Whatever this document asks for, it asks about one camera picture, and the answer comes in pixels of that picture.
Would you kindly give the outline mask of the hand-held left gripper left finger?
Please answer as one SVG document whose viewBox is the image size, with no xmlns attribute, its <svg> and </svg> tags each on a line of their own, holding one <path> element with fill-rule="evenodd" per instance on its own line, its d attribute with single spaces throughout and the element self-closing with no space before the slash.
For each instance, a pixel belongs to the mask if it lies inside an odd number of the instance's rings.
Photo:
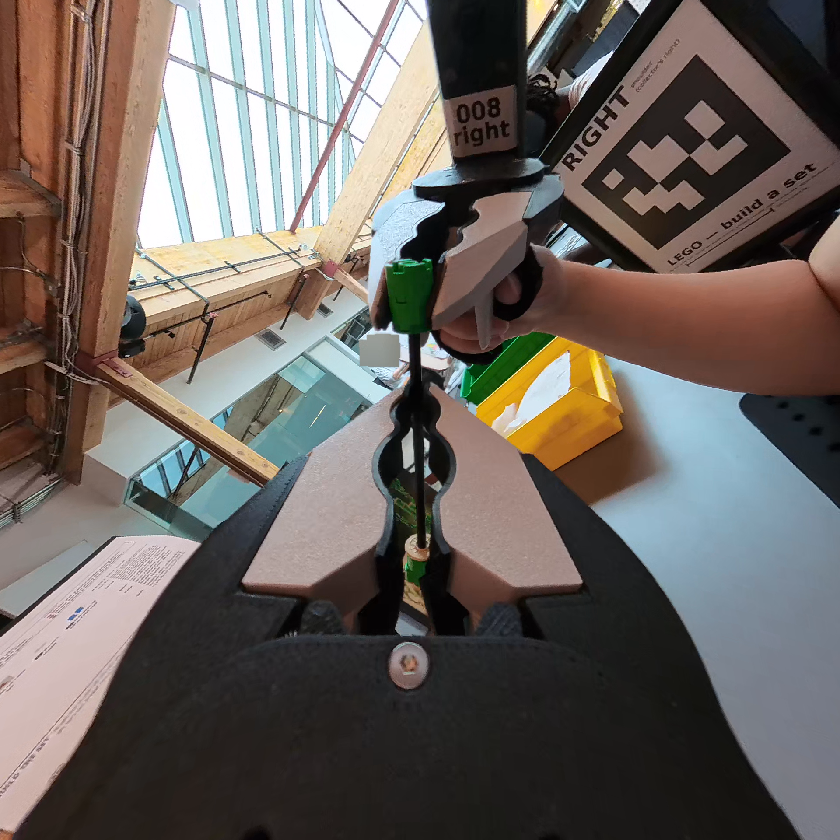
<svg viewBox="0 0 840 840">
<path fill-rule="evenodd" d="M 363 634 L 395 631 L 396 567 L 376 568 L 385 532 L 385 491 L 375 452 L 394 431 L 393 391 L 313 449 L 242 580 L 251 594 L 334 604 Z"/>
</svg>

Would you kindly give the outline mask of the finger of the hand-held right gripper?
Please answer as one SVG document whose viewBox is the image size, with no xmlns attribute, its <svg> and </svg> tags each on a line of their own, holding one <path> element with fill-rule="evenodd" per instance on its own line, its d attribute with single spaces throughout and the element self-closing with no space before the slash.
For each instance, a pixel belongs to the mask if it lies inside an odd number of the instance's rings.
<svg viewBox="0 0 840 840">
<path fill-rule="evenodd" d="M 526 256 L 529 229 L 523 215 L 531 195 L 506 192 L 475 201 L 477 220 L 462 228 L 460 242 L 445 252 L 438 269 L 434 331 L 471 309 L 478 331 L 491 331 L 495 289 Z"/>
<path fill-rule="evenodd" d="M 387 299 L 385 265 L 398 259 L 437 263 L 445 252 L 448 215 L 445 203 L 417 196 L 396 196 L 373 218 L 370 265 L 367 277 L 371 324 L 387 331 L 392 322 Z"/>
</svg>

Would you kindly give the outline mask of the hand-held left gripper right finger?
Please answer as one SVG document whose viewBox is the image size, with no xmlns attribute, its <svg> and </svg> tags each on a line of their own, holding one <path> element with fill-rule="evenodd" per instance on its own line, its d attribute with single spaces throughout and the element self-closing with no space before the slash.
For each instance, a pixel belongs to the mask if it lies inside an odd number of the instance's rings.
<svg viewBox="0 0 840 840">
<path fill-rule="evenodd" d="M 441 489 L 421 587 L 436 635 L 463 635 L 496 603 L 583 585 L 522 454 L 438 386 L 426 387 L 428 462 Z"/>
</svg>

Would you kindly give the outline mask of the black axle rod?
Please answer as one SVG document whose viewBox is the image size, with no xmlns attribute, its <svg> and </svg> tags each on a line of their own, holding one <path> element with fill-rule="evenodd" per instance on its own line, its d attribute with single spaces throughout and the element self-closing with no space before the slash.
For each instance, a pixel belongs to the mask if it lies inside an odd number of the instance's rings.
<svg viewBox="0 0 840 840">
<path fill-rule="evenodd" d="M 408 401 L 411 408 L 413 458 L 415 474 L 416 534 L 420 546 L 427 545 L 425 457 L 424 457 L 424 383 L 421 360 L 421 335 L 408 336 L 409 373 Z"/>
</svg>

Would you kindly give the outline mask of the person's right forearm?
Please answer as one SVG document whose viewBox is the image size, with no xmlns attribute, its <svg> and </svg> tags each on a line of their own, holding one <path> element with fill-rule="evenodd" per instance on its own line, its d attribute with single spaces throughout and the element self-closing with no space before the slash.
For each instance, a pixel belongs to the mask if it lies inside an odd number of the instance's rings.
<svg viewBox="0 0 840 840">
<path fill-rule="evenodd" d="M 559 334 L 680 380 L 839 393 L 839 222 L 807 261 L 665 276 L 561 262 Z"/>
</svg>

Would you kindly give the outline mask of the grey desk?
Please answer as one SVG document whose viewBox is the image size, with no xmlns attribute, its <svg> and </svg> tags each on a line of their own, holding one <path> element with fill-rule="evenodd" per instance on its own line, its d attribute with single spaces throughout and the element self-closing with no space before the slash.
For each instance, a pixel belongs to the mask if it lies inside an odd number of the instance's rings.
<svg viewBox="0 0 840 840">
<path fill-rule="evenodd" d="M 838 838 L 838 509 L 740 394 L 608 363 L 623 430 L 556 475 L 665 591 L 798 832 Z"/>
</svg>

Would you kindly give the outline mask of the person's right hand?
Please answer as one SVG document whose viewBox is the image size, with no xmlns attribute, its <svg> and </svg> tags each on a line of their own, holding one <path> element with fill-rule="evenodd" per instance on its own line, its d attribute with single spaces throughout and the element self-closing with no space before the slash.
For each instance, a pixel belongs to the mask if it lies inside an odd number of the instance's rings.
<svg viewBox="0 0 840 840">
<path fill-rule="evenodd" d="M 593 338 L 592 329 L 584 329 L 582 315 L 574 315 L 572 297 L 575 290 L 583 289 L 588 281 L 588 291 L 595 291 L 602 269 L 569 260 L 561 260 L 545 247 L 536 248 L 542 268 L 542 287 L 529 310 L 521 317 L 508 322 L 497 316 L 490 321 L 490 338 L 484 348 L 480 345 L 475 310 L 469 310 L 436 333 L 436 341 L 452 355 L 477 356 L 499 349 L 504 341 L 531 333 L 547 333 L 559 337 L 559 326 L 573 325 L 578 337 Z"/>
</svg>

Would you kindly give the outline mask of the green storage bin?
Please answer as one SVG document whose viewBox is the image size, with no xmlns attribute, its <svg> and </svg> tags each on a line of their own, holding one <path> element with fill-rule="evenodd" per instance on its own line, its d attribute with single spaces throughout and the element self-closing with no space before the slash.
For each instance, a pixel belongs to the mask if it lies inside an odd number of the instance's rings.
<svg viewBox="0 0 840 840">
<path fill-rule="evenodd" d="M 481 404 L 553 339 L 547 333 L 532 332 L 504 342 L 492 362 L 467 366 L 460 386 L 461 397 L 468 403 Z"/>
</svg>

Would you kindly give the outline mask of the yellow storage bin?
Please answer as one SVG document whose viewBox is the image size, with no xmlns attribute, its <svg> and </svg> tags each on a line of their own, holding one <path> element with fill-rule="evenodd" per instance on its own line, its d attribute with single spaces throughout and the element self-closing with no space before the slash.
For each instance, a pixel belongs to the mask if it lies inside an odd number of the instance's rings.
<svg viewBox="0 0 840 840">
<path fill-rule="evenodd" d="M 490 426 L 506 406 L 520 403 L 539 373 L 570 352 L 570 390 L 558 402 L 521 427 L 508 442 L 535 455 L 555 470 L 623 429 L 623 407 L 610 366 L 602 353 L 555 338 L 477 406 L 477 416 Z"/>
</svg>

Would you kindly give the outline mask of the red ceiling pipe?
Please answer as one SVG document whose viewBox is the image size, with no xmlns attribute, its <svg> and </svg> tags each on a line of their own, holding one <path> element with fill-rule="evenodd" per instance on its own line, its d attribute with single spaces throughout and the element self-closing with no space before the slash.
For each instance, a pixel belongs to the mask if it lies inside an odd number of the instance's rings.
<svg viewBox="0 0 840 840">
<path fill-rule="evenodd" d="M 412 2 L 305 2 L 308 126 L 288 230 L 325 224 L 425 19 Z"/>
</svg>

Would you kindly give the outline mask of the white paper sheet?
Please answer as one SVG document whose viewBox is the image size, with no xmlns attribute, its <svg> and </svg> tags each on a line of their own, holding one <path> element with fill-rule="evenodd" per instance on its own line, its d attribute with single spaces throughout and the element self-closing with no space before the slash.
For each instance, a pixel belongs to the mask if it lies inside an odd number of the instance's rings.
<svg viewBox="0 0 840 840">
<path fill-rule="evenodd" d="M 563 353 L 548 364 L 530 384 L 520 403 L 505 407 L 490 427 L 508 438 L 557 403 L 571 388 L 571 354 Z"/>
</svg>

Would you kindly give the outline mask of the wooden diagonal beam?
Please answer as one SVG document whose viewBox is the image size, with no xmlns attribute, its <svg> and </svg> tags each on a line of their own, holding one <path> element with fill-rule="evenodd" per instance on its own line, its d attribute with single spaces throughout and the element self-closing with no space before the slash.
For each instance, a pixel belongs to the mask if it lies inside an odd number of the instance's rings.
<svg viewBox="0 0 840 840">
<path fill-rule="evenodd" d="M 267 458 L 120 359 L 94 364 L 91 376 L 250 483 L 263 487 L 279 474 Z"/>
</svg>

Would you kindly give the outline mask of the framed marker sign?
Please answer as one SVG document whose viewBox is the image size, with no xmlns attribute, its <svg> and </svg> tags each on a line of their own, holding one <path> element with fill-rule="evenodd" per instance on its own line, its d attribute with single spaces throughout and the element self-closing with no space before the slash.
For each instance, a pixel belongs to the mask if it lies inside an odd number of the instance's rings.
<svg viewBox="0 0 840 840">
<path fill-rule="evenodd" d="M 650 2 L 546 148 L 620 267 L 754 259 L 838 209 L 838 2 Z"/>
</svg>

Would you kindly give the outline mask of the black ceiling spotlight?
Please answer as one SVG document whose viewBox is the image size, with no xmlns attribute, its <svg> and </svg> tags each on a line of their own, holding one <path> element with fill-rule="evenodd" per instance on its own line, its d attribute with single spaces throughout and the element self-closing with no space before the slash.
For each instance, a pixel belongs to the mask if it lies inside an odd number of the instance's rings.
<svg viewBox="0 0 840 840">
<path fill-rule="evenodd" d="M 147 318 L 140 301 L 128 295 L 122 317 L 119 335 L 118 357 L 127 360 L 141 354 L 145 349 L 143 338 Z"/>
</svg>

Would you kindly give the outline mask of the black perforated mat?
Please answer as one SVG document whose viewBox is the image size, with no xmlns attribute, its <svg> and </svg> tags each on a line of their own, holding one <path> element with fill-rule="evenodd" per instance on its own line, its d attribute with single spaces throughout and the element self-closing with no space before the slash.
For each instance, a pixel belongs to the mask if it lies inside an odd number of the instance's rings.
<svg viewBox="0 0 840 840">
<path fill-rule="evenodd" d="M 839 396 L 743 395 L 742 414 L 839 505 Z"/>
</svg>

